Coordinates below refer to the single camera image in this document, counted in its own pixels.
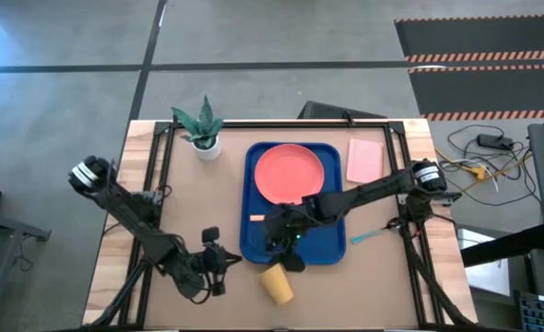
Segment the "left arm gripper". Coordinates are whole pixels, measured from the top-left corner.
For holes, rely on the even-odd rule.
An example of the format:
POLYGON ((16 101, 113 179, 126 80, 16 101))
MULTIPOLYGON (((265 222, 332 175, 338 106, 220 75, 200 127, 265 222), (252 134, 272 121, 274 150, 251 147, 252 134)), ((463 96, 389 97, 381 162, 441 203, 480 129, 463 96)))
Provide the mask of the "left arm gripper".
POLYGON ((207 284, 212 296, 221 296, 226 292, 224 283, 227 268, 242 261, 240 255, 235 255, 217 243, 204 243, 202 270, 207 278, 207 284))

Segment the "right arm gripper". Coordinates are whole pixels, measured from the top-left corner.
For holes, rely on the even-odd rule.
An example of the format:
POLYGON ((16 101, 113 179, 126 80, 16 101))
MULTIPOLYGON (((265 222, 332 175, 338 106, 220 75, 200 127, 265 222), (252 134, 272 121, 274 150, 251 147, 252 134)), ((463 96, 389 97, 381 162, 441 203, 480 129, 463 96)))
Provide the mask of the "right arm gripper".
MULTIPOLYGON (((279 255, 291 250, 312 224, 313 219, 305 207, 289 204, 275 206, 263 221, 264 253, 279 255)), ((290 272, 303 272, 305 269, 302 257, 295 252, 284 253, 281 264, 290 272)))

